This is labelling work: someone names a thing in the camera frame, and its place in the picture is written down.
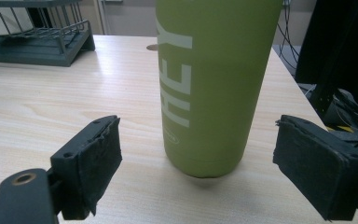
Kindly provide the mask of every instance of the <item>dish rack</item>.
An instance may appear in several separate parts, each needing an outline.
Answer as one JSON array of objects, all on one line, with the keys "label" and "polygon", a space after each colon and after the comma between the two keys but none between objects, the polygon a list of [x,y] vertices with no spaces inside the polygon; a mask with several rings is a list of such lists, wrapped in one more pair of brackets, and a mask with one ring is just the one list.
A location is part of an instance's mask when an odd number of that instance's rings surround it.
[{"label": "dish rack", "polygon": [[95,50],[80,0],[0,0],[0,63],[70,66]]}]

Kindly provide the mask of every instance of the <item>black object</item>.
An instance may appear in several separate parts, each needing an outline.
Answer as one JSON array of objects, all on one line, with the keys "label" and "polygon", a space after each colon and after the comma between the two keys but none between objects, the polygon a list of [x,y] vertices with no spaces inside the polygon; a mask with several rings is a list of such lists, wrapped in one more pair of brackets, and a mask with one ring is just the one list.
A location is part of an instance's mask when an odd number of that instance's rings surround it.
[{"label": "black object", "polygon": [[[0,35],[0,63],[27,63],[70,66],[81,51],[95,50],[90,22],[83,19],[81,0],[2,0],[0,8],[10,8],[9,15],[0,14],[8,35]],[[14,9],[24,8],[28,15]],[[33,28],[22,30],[20,17],[28,16]],[[11,33],[7,24],[20,28]]]},{"label": "black object", "polygon": [[358,209],[358,149],[317,125],[282,115],[273,162],[328,220]]},{"label": "black object", "polygon": [[296,68],[296,82],[317,84],[310,103],[321,119],[337,88],[358,103],[358,0],[318,0]]},{"label": "black object", "polygon": [[121,163],[119,119],[94,120],[51,158],[51,168],[16,173],[0,185],[0,223],[55,224],[96,213]]}]

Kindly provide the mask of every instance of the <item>screw hole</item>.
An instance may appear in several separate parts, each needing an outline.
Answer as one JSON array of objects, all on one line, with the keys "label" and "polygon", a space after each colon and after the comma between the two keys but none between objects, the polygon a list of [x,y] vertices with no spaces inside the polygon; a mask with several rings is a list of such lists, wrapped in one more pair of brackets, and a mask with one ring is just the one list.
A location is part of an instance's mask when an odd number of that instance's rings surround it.
[{"label": "screw hole", "polygon": [[34,173],[20,175],[13,180],[12,184],[15,186],[24,185],[33,181],[35,178],[36,178],[36,174]]},{"label": "screw hole", "polygon": [[72,152],[65,152],[64,154],[63,154],[63,157],[64,158],[69,158],[69,157],[72,157],[74,154],[72,153]]}]

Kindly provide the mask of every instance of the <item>wall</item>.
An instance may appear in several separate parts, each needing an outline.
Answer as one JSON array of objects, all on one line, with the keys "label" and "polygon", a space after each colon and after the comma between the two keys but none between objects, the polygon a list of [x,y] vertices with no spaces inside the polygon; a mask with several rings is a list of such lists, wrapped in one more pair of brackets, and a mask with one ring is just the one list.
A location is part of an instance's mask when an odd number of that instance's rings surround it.
[{"label": "wall", "polygon": [[[145,35],[156,36],[155,25],[155,5],[156,0],[123,0],[121,3],[100,2],[100,0],[83,0],[89,17],[94,20],[91,22],[94,34],[103,34],[103,29],[98,27],[98,16],[95,9],[92,9],[92,1],[94,6],[100,7],[106,18],[104,33],[107,35]],[[304,39],[307,27],[310,22],[310,16],[315,6],[316,0],[291,0],[290,17],[289,17],[289,36],[293,45],[301,45]],[[284,9],[282,10],[279,24],[285,28]],[[283,42],[282,34],[277,29],[274,37],[274,44]]]}]

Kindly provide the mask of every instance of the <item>wooden table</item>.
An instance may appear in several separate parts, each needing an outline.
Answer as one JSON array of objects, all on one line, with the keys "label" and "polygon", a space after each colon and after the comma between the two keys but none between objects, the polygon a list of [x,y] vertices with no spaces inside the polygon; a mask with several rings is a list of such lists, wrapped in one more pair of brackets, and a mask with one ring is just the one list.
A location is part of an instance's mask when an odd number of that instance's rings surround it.
[{"label": "wooden table", "polygon": [[89,122],[118,115],[123,162],[97,216],[70,223],[328,223],[272,163],[281,114],[323,126],[276,53],[241,163],[229,175],[197,179],[164,152],[158,57],[146,49],[156,42],[95,36],[96,51],[71,67],[0,63],[0,182],[48,169],[49,157]]}]

